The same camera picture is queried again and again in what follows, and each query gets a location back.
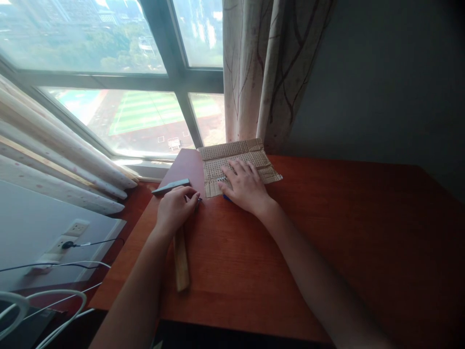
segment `hand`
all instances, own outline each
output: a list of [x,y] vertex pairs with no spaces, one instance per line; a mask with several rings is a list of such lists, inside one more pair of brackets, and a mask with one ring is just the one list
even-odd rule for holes
[[[186,202],[185,196],[191,198]],[[200,193],[192,187],[176,187],[165,194],[158,206],[156,229],[174,235],[194,212]]]
[[231,190],[225,183],[218,182],[223,194],[240,208],[255,216],[266,211],[269,204],[273,203],[274,200],[266,192],[265,185],[260,179],[255,166],[250,161],[245,163],[241,159],[229,160],[229,164],[237,174],[226,166],[221,167],[232,185]]

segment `curtain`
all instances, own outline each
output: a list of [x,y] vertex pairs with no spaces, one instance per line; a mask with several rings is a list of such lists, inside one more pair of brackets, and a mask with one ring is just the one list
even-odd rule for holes
[[0,76],[0,180],[110,214],[135,177]]
[[332,0],[223,0],[226,139],[278,152],[292,128]]

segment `forearm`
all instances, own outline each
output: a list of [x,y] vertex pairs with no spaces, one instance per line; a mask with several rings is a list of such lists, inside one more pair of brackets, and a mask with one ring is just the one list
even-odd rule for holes
[[147,349],[153,338],[161,273],[171,241],[169,234],[151,233],[134,268],[90,346]]
[[258,215],[276,241],[302,296],[338,348],[393,348],[359,297],[275,202]]

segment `sports field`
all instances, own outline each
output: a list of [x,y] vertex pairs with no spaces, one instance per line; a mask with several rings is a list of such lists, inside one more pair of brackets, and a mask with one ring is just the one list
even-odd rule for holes
[[[198,96],[192,105],[197,118],[221,113],[215,101],[207,95]],[[183,121],[183,113],[173,92],[127,91],[119,104],[108,135]]]

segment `wooden desk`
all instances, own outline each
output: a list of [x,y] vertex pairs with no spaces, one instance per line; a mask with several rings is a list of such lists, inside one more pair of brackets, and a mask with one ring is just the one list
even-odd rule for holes
[[[460,203],[416,166],[269,158],[284,176],[267,186],[270,195],[394,340],[406,348],[457,343],[465,305]],[[203,197],[194,150],[181,150],[160,186],[186,177]],[[171,247],[161,318],[329,341],[258,220],[222,197],[204,202],[185,228],[190,290],[176,292]],[[111,307],[155,225],[157,205],[154,197],[92,307]]]

